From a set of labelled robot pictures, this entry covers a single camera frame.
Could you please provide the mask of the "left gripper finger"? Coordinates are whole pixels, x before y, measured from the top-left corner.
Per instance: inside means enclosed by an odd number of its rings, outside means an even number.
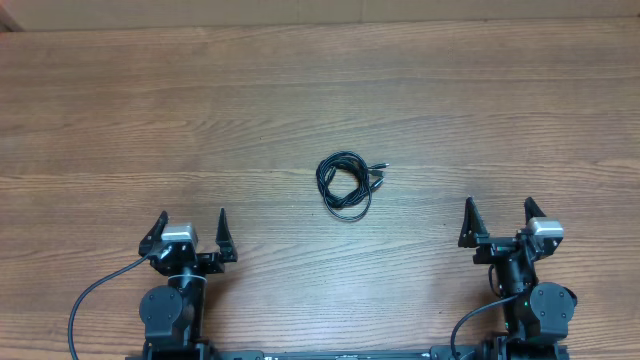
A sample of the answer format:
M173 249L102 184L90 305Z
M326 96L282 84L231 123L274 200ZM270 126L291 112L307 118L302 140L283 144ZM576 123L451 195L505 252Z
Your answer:
M219 253L223 263L238 261L237 249L229 230L226 211L224 208L220 209L215 242L219 247Z
M167 225L168 220L168 213L166 211L162 211L154 225L139 243L138 254L141 257L147 256L152 251L155 243L161 240L161 234L164 227Z

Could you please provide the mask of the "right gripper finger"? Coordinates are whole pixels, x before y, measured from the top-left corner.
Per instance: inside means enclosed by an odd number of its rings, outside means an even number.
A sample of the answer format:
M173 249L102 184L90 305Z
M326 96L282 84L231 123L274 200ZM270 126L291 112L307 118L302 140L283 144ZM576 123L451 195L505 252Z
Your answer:
M458 246L476 248L485 244L489 239L489 232L478 207L472 197L465 201L464 219L459 235Z
M533 218L542 218L546 216L532 197L527 197L525 199L524 210L526 224L528 224Z

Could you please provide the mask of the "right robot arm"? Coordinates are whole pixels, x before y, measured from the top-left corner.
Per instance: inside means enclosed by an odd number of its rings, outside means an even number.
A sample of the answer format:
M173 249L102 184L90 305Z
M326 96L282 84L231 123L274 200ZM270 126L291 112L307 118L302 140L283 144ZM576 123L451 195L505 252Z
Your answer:
M465 202L458 246L473 248L473 262L487 265L491 291L498 299L461 318L450 335L454 359L567 359L559 344L568 336L569 322L578 304L569 288L539 280L535 263L554 254L564 238L564 228L547 216L533 198L525 199L525 226L512 237L493 237L474 199ZM463 350L456 337L469 319L493 308L503 309L506 331L480 345Z

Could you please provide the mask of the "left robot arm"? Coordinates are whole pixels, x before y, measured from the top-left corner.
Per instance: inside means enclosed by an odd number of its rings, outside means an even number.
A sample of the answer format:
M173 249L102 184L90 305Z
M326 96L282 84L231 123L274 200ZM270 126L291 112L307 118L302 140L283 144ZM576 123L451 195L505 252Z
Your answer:
M143 359L219 359L215 346L202 334L209 274L220 274L238 261L226 211L221 210L214 252L197 251L198 237L190 223L171 224L162 212L139 243L139 255L167 278L141 299L139 316L145 326Z

